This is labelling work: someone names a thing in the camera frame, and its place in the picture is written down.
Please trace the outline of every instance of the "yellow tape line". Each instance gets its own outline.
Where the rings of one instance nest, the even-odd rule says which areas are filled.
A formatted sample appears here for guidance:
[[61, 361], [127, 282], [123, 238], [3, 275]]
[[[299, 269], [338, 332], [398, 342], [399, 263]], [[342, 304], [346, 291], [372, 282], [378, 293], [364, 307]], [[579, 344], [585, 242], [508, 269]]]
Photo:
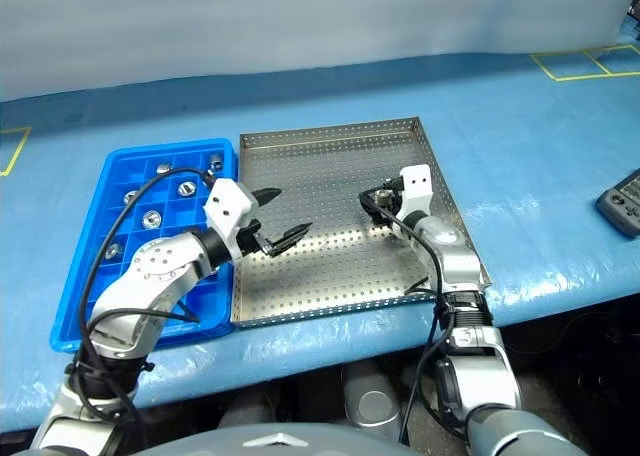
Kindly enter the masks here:
[[18, 147], [13, 152], [13, 156], [11, 156], [11, 159], [9, 160], [9, 164], [7, 164], [7, 167], [4, 168], [2, 172], [0, 172], [0, 176], [9, 176], [9, 174], [11, 174], [11, 170], [13, 169], [13, 166], [16, 164], [18, 156], [20, 156], [20, 153], [22, 152], [22, 148], [27, 142], [27, 138], [29, 138], [29, 134], [31, 134], [31, 126], [25, 126], [23, 128], [3, 129], [2, 131], [0, 131], [0, 134], [18, 133], [21, 131], [24, 132], [24, 134], [20, 139], [20, 143], [18, 143]]
[[[619, 46], [605, 46], [602, 48], [593, 48], [593, 49], [588, 49], [584, 51], [559, 51], [554, 53], [536, 53], [536, 54], [531, 54], [529, 56], [540, 67], [540, 69], [542, 69], [542, 71], [544, 71], [544, 73], [556, 83], [562, 83], [565, 81], [583, 81], [585, 79], [604, 79], [604, 78], [620, 78], [625, 76], [640, 76], [640, 71], [626, 71], [623, 73], [615, 73], [611, 71], [609, 68], [607, 68], [600, 61], [598, 61], [596, 58], [594, 58], [593, 55], [591, 54], [592, 52], [597, 52], [597, 51], [617, 51], [621, 49], [631, 49], [635, 51], [638, 55], [640, 55], [640, 50], [635, 45], [622, 44]], [[581, 74], [579, 76], [555, 76], [551, 72], [551, 70], [547, 68], [544, 65], [544, 63], [540, 60], [540, 58], [544, 56], [563, 56], [565, 54], [582, 54], [583, 56], [590, 59], [591, 62], [593, 62], [603, 72], [595, 73], [595, 74]]]

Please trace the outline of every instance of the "remote controller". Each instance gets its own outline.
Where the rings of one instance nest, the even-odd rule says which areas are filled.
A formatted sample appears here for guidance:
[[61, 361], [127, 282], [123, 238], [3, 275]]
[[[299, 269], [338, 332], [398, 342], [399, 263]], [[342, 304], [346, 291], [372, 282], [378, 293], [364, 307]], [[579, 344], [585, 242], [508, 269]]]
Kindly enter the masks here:
[[596, 206], [618, 231], [640, 234], [640, 169], [602, 193]]

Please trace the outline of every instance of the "white wall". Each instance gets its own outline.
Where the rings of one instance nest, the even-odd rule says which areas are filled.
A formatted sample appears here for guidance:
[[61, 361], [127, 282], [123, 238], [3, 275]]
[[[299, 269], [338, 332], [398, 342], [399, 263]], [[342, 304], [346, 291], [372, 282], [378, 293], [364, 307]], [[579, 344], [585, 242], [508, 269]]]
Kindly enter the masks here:
[[614, 41], [630, 0], [0, 0], [0, 100]]

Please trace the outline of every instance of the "perforated metal tray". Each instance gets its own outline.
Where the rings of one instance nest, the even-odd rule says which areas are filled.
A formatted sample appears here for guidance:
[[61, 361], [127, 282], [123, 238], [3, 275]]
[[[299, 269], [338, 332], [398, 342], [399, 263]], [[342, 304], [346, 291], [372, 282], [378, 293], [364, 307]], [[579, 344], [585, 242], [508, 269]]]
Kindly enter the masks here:
[[238, 326], [424, 299], [403, 292], [425, 268], [405, 241], [387, 228], [373, 229], [358, 202], [358, 193], [404, 166], [430, 165], [432, 213], [455, 224], [472, 246], [418, 118], [244, 134], [240, 144], [240, 181], [249, 189], [283, 190], [260, 209], [263, 232], [276, 238], [299, 223], [313, 225], [284, 255], [255, 254], [237, 267], [232, 322]]

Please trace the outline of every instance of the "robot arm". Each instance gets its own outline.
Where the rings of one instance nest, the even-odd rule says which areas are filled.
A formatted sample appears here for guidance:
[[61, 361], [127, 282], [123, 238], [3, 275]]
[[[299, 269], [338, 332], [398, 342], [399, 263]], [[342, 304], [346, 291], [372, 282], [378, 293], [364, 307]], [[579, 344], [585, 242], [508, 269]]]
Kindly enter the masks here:
[[527, 452], [532, 447], [540, 454], [583, 455], [540, 418], [521, 410], [518, 383], [485, 300], [480, 260], [459, 229], [431, 215], [432, 194], [429, 166], [419, 165], [365, 191], [360, 200], [375, 224], [388, 225], [408, 240], [426, 268], [437, 260], [439, 281], [430, 289], [446, 336], [435, 362], [443, 424], [462, 432], [474, 455], [533, 454]]
[[86, 348], [81, 348], [35, 436], [33, 449], [113, 454], [124, 436], [117, 423], [126, 410], [113, 383], [130, 400], [140, 372], [153, 369], [146, 359], [167, 319], [153, 313], [171, 312], [198, 281], [221, 264], [237, 263], [256, 251], [277, 256], [308, 232], [310, 223], [301, 224], [276, 242], [258, 232], [258, 207], [280, 192], [267, 188], [251, 193], [232, 180], [218, 179], [204, 206], [204, 231], [158, 238], [135, 252], [129, 269], [100, 295], [89, 321], [91, 344], [102, 366], [109, 370], [109, 378], [88, 357]]

